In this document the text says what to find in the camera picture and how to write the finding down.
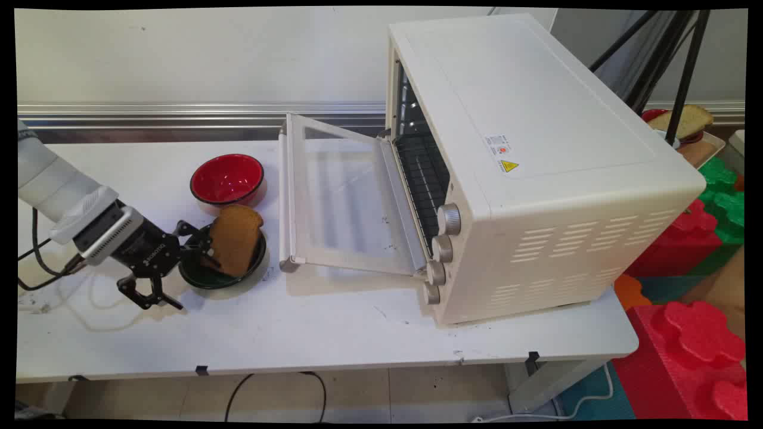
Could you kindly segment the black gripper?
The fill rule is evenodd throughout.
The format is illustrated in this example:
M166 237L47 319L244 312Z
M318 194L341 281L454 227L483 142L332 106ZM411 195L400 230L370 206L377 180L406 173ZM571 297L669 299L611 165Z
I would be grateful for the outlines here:
M178 263L196 256L206 260L210 267L219 267L219 262L210 254L212 237L184 220L175 223L172 232L143 220L141 223L128 222L113 234L115 249L111 252L111 258L130 269L128 275L117 281L117 289L144 310L164 304L172 305L177 310L184 309L179 301L163 291L162 277ZM180 237L190 237L189 241L196 240L196 243L181 245ZM139 279L150 280L151 291L148 295L137 290Z

